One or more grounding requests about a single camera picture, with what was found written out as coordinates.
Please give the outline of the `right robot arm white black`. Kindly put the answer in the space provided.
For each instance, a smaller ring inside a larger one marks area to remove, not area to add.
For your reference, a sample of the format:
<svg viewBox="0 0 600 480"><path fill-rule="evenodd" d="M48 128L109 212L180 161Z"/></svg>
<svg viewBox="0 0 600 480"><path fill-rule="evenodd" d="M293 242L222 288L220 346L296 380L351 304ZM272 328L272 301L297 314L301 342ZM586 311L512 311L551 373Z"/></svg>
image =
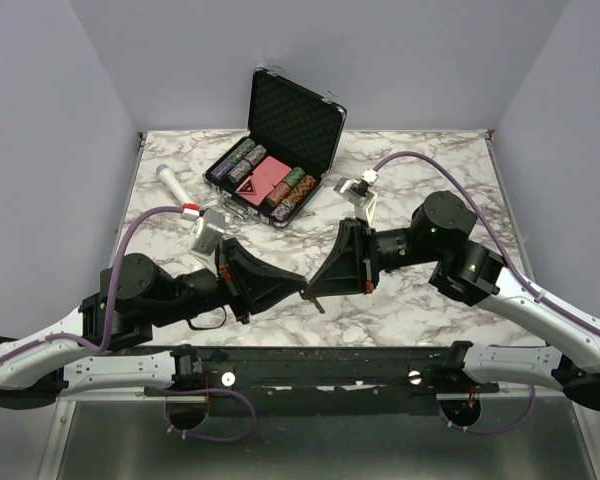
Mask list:
<svg viewBox="0 0 600 480"><path fill-rule="evenodd" d="M478 384L508 382L562 392L600 411L600 319L515 272L503 255L470 240L476 214L449 191L434 192L409 226L378 231L346 218L304 298L370 294L383 272L432 263L429 279L453 301L503 318L544 340L542 347L472 344L444 362L440 379L460 392Z"/></svg>

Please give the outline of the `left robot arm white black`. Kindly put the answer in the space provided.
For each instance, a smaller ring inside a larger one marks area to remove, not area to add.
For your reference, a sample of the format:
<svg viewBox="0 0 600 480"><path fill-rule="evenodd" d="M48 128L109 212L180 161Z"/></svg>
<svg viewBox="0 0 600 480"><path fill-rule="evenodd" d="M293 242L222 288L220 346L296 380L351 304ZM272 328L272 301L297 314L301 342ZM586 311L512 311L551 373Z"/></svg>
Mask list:
<svg viewBox="0 0 600 480"><path fill-rule="evenodd" d="M250 317L306 289L306 279L261 261L234 239L211 265L171 276L148 256L126 254L100 274L99 292L29 337L0 336L0 408L28 410L89 390L149 387L194 393L200 368L173 351L130 356L156 328L221 309Z"/></svg>

